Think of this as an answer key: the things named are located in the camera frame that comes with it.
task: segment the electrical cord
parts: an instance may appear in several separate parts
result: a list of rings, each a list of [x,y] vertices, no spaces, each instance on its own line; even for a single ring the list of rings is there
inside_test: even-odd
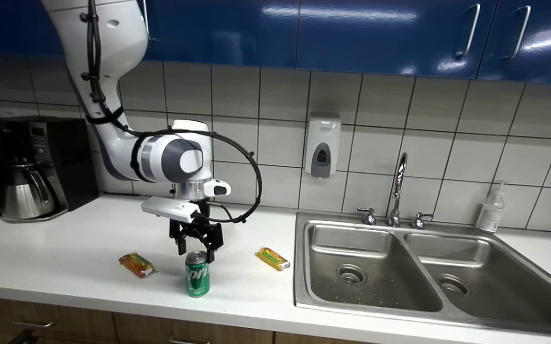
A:
[[[239,145],[235,140],[227,138],[227,136],[221,136],[217,132],[202,132],[202,130],[172,130],[172,128],[166,128],[166,130],[156,130],[156,132],[135,132],[128,126],[124,126],[118,117],[124,113],[122,107],[116,109],[114,113],[110,113],[110,109],[107,107],[105,103],[105,96],[103,96],[103,90],[101,90],[101,84],[99,84],[99,75],[101,75],[101,35],[99,35],[99,15],[97,15],[97,8],[95,8],[95,0],[87,0],[87,15],[82,15],[80,17],[82,21],[85,21],[85,61],[87,61],[87,73],[82,75],[84,80],[89,82],[89,96],[91,96],[91,101],[99,105],[101,113],[103,113],[103,119],[91,119],[85,111],[85,121],[87,122],[93,122],[93,124],[112,124],[116,126],[118,130],[126,132],[126,134],[131,134],[137,138],[135,142],[135,147],[131,151],[131,168],[135,170],[137,178],[147,182],[139,168],[137,168],[137,149],[141,145],[141,142],[149,136],[170,136],[170,134],[196,134],[196,136],[208,136],[208,138],[214,138],[217,142],[223,142],[227,145],[231,145],[233,149],[237,149],[246,161],[248,164],[252,166],[252,172],[256,176],[256,199],[252,203],[252,207],[248,210],[244,210],[240,216],[237,218],[231,218],[229,210],[219,205],[223,208],[223,212],[227,214],[227,220],[217,220],[217,218],[208,218],[210,222],[217,222],[217,224],[237,224],[237,222],[244,222],[260,205],[260,197],[261,197],[261,174],[260,174],[260,168],[252,157],[252,153],[248,153],[242,145]]]

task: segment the sink basin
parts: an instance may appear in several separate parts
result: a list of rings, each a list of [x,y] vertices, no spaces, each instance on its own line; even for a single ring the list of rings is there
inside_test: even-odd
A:
[[[313,226],[307,231],[307,287],[327,302],[437,312],[439,298],[388,231]]]
[[[478,229],[296,216],[294,304],[551,335],[551,275]]]
[[[551,325],[551,279],[485,239],[411,233],[413,254],[447,300],[481,319]]]

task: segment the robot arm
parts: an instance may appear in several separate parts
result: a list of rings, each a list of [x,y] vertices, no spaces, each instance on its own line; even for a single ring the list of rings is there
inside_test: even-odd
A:
[[[41,4],[61,38],[68,77],[85,121],[93,124],[107,170],[118,180],[175,184],[173,199],[152,197],[141,208],[170,218],[170,237],[179,254],[185,250],[183,237],[191,235],[208,249],[212,260],[221,233],[219,224],[208,224],[206,199],[231,191],[225,182],[212,178],[214,132],[193,121],[175,121],[160,132],[133,132],[120,105],[118,80],[141,61],[147,48],[145,13],[135,0]]]

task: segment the green can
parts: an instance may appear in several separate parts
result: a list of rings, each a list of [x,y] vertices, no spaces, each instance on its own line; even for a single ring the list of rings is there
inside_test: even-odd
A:
[[[206,254],[189,252],[185,256],[185,293],[198,298],[210,291],[210,266],[206,264]]]

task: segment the white countertop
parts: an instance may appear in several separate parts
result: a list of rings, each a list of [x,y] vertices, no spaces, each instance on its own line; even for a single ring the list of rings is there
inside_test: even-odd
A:
[[[365,342],[551,342],[541,335],[294,308],[292,270],[275,271],[254,258],[260,247],[271,247],[292,260],[292,212],[258,210],[246,224],[223,226],[225,243],[210,266],[212,291],[189,298],[168,224],[143,214],[141,201],[101,197],[43,224],[0,220],[0,298]],[[548,235],[499,237],[551,273]],[[156,273],[135,279],[118,264],[126,252],[151,260]]]

